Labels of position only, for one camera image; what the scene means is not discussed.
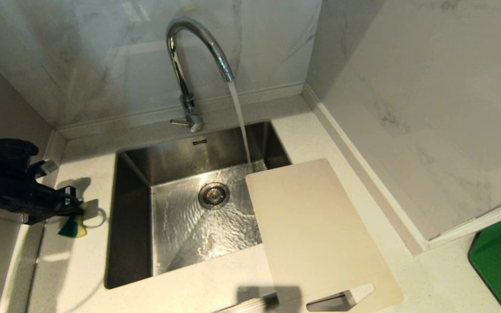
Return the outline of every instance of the faucet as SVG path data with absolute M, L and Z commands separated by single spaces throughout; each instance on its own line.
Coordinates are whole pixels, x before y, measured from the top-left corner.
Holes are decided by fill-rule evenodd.
M 177 46 L 175 45 L 175 34 L 180 30 L 188 30 L 195 34 L 206 45 L 206 48 L 208 48 L 214 57 L 214 61 L 226 83 L 233 81 L 233 74 L 231 73 L 231 68 L 229 67 L 227 58 L 219 46 L 219 43 L 217 43 L 214 36 L 203 26 L 203 24 L 200 24 L 188 16 L 179 16 L 171 20 L 167 26 L 167 50 L 169 51 L 169 57 L 173 64 L 173 70 L 177 76 L 177 82 L 179 82 L 179 88 L 181 89 L 181 96 L 179 98 L 183 104 L 185 121 L 171 120 L 170 123 L 190 126 L 190 130 L 195 132 L 204 127 L 204 121 L 202 117 L 198 115 L 198 109 L 194 103 L 193 94 L 189 91 L 189 87 L 187 87 L 187 81 L 185 80 L 183 69 L 179 62 Z

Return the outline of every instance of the drain strainer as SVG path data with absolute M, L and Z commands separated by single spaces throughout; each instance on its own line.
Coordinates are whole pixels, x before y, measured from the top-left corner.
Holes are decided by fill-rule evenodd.
M 198 202 L 209 210 L 217 210 L 229 200 L 229 189 L 222 183 L 209 183 L 200 190 Z

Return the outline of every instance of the white cutting board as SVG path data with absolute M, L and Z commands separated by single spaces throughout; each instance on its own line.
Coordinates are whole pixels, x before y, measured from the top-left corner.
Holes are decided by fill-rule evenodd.
M 280 308 L 367 285 L 350 313 L 401 303 L 403 294 L 326 159 L 250 174 L 247 186 Z

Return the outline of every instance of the yellow sponge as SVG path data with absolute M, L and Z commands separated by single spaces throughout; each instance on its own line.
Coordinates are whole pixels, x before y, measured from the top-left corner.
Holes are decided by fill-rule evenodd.
M 82 202 L 78 207 L 82 210 L 86 210 L 88 206 L 86 202 Z M 82 225 L 82 222 L 84 222 L 84 216 L 70 216 L 63 228 L 59 230 L 58 234 L 70 238 L 80 238 L 86 234 L 86 228 Z

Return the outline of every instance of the sink basin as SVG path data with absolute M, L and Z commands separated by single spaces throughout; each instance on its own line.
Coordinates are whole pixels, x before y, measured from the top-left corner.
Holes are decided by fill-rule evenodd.
M 117 156 L 108 289 L 262 242 L 245 176 L 290 165 L 269 122 L 122 151 Z

